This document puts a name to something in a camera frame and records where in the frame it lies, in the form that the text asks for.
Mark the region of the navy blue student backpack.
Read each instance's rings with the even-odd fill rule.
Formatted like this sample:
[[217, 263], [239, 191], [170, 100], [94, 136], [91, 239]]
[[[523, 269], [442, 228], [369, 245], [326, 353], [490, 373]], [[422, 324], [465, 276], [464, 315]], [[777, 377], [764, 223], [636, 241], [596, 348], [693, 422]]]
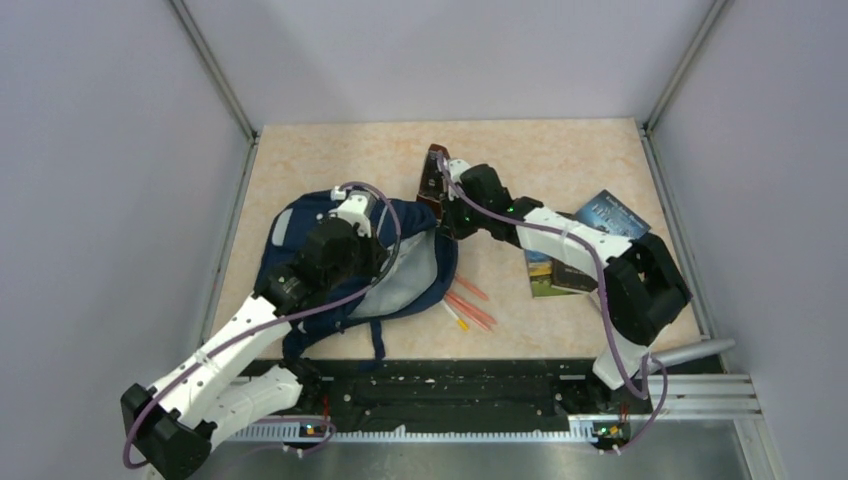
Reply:
[[[365, 371], [385, 358], [383, 324], [389, 320], [422, 313], [439, 303], [450, 288], [458, 266], [458, 243], [437, 232], [438, 221], [423, 203], [393, 199], [402, 239], [398, 258], [388, 275], [364, 296], [344, 305], [338, 300], [369, 284], [367, 277], [354, 277], [333, 290], [327, 299], [332, 310], [305, 321], [292, 323], [282, 340], [283, 358], [300, 358], [319, 342], [347, 330], [370, 328], [375, 360], [367, 361]], [[319, 217], [336, 206], [328, 190], [304, 194], [287, 205], [273, 220], [254, 286], [270, 277], [273, 268], [294, 259], [307, 233]]]

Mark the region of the dark blue fantasy book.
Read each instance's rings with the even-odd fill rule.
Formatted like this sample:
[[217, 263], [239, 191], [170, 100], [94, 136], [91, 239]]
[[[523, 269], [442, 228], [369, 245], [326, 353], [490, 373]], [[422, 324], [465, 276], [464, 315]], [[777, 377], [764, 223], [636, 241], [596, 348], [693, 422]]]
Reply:
[[638, 239], [651, 230], [647, 221], [606, 189], [579, 208], [574, 218], [595, 230], [630, 239]]

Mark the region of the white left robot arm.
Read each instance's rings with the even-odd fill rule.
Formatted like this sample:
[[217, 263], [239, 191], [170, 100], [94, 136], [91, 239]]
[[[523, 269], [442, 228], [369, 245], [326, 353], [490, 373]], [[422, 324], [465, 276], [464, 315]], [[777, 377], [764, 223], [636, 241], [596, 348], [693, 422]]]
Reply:
[[273, 366], [242, 385], [233, 382], [293, 323], [361, 299], [388, 274], [399, 254], [401, 222], [380, 239], [365, 214], [340, 210], [306, 231], [299, 248], [270, 264], [226, 325], [171, 372], [121, 396], [122, 460], [152, 466], [166, 479], [186, 479], [234, 433], [277, 411], [308, 413], [320, 386], [289, 366]]

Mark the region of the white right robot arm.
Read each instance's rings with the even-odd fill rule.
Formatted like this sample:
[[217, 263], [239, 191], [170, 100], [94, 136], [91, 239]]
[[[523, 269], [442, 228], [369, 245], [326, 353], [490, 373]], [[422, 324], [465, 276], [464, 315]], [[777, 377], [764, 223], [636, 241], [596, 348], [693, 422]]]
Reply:
[[601, 232], [538, 200], [512, 198], [487, 164], [441, 158], [437, 168], [444, 185], [442, 225], [453, 238], [484, 230], [596, 281], [607, 348], [593, 364], [597, 378], [586, 385], [589, 404], [612, 412], [626, 400], [627, 390], [645, 398], [647, 390], [637, 388], [633, 377], [646, 374], [657, 337], [692, 300], [665, 242], [652, 233], [630, 239]]

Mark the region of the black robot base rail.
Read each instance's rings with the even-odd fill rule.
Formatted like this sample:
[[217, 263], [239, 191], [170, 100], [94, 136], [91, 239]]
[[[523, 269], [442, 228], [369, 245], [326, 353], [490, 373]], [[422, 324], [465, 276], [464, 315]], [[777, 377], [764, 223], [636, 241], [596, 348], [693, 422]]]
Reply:
[[631, 419], [652, 409], [595, 379], [588, 359], [310, 360], [300, 398], [279, 416], [317, 416], [341, 433], [564, 432], [576, 416]]

